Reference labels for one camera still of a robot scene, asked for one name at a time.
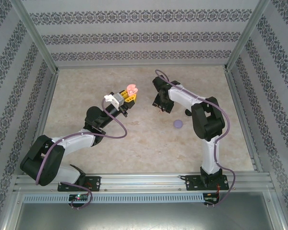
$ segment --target enclosure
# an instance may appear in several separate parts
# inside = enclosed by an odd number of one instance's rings
[[[229,116],[219,162],[236,182],[214,209],[202,202],[215,191],[180,178],[199,175],[202,144],[185,107],[152,106],[155,69]],[[86,210],[67,205],[77,192],[20,170],[39,136],[79,131],[89,107],[129,84],[139,91],[118,116],[127,137],[62,160],[101,178]],[[115,122],[104,130],[123,134]],[[288,229],[288,0],[0,0],[0,229],[33,225]]]

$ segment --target small purple circle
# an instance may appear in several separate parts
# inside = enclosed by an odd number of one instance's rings
[[[182,121],[181,120],[174,121],[174,127],[175,128],[181,128],[182,127]]]

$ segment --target pink toy head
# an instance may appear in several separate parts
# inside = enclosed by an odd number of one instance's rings
[[[127,94],[128,94],[128,97],[136,94],[138,92],[138,89],[135,87],[134,84],[131,84],[131,85],[128,85],[127,86]]]

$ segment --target marble floor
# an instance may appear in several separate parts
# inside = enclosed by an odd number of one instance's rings
[[[236,110],[221,66],[160,67],[169,79],[179,81],[188,90],[214,96],[231,121],[230,133],[220,143],[219,162],[235,171],[253,170]],[[201,140],[193,131],[192,119],[176,103],[171,114],[159,113],[152,106],[157,91],[152,80],[155,67],[63,69],[60,71],[45,134],[65,136],[84,126],[86,111],[99,106],[104,95],[120,92],[129,84],[139,89],[137,102],[128,117],[118,119],[128,129],[124,139],[104,138],[92,148],[71,153],[63,162],[74,164],[86,173],[165,173],[199,172],[202,163]],[[173,122],[183,121],[176,129]],[[111,122],[108,135],[123,135],[123,129]]]

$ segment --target grey wall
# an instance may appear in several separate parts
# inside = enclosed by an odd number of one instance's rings
[[[59,67],[226,64],[258,0],[24,0]]]
[[[0,0],[0,216],[33,142],[52,74],[8,0]]]
[[[232,75],[288,222],[288,0],[269,3]]]

